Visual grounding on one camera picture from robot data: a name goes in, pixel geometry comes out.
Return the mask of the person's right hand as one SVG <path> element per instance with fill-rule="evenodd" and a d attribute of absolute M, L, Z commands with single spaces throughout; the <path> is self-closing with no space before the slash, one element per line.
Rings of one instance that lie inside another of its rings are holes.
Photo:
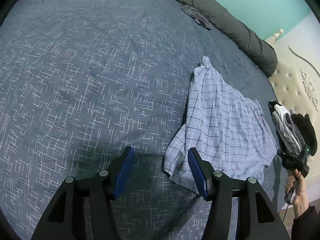
<path fill-rule="evenodd" d="M 302 173 L 299 172 L 297 169 L 293 171 L 287 170 L 287 174 L 288 178 L 285 184 L 286 193 L 293 188 L 294 182 L 296 182 L 296 194 L 292 201 L 292 205 L 295 214 L 295 219 L 297 219 L 309 208 L 309 200 L 306 191 L 306 182 Z"/>

